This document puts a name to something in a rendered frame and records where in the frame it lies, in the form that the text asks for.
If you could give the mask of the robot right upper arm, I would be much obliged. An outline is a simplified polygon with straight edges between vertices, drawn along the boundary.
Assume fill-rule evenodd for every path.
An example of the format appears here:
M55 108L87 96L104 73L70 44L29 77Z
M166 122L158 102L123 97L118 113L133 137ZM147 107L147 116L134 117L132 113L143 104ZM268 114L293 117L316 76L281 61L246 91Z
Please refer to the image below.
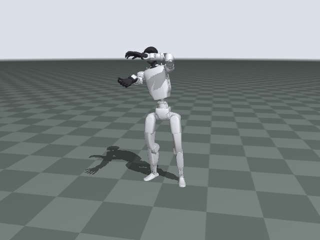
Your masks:
M137 86L139 86L139 85L143 84L143 81L145 81L144 71L139 71L139 72L137 73L137 77L139 77L140 80L141 80L140 84L137 85Z

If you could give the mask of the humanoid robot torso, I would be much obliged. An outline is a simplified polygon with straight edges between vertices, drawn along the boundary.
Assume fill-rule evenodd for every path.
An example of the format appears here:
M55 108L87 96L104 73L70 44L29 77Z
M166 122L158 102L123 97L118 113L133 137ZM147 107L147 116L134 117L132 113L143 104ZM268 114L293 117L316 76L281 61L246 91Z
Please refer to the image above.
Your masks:
M158 107L155 109L156 120L169 121L171 107L168 106L165 98L171 95L170 77L162 63L161 65L156 64L156 66L154 68L151 68L152 66L146 67L143 75L153 100L161 100L157 102Z

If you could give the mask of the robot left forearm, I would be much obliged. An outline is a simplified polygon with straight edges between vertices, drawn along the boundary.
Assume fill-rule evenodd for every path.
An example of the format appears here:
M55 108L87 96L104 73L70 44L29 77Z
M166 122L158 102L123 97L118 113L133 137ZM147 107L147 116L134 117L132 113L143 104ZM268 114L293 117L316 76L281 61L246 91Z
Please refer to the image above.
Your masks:
M163 61L165 54L168 54L168 53L161 52L161 53L145 53L145 54L147 54L148 57L147 58L143 57L144 61Z

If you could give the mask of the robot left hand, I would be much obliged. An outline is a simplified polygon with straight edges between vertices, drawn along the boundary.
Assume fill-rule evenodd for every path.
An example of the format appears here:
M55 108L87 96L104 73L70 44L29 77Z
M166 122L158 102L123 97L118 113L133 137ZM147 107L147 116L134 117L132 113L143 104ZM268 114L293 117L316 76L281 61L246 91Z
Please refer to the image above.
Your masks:
M134 56L132 59L135 59L135 58L141 58L143 60L143 58L147 58L148 57L148 54L142 52L137 52L137 51L128 51L126 54L125 54L125 58L128 59L130 56Z

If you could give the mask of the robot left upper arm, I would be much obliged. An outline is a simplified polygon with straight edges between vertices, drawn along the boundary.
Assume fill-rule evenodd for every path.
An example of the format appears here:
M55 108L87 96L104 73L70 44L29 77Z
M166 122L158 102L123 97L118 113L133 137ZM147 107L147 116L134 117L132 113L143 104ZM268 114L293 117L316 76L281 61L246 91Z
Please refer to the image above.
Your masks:
M164 55L164 61L165 61L165 65L164 65L164 69L167 73L171 73L174 71L174 56L170 53L167 53Z

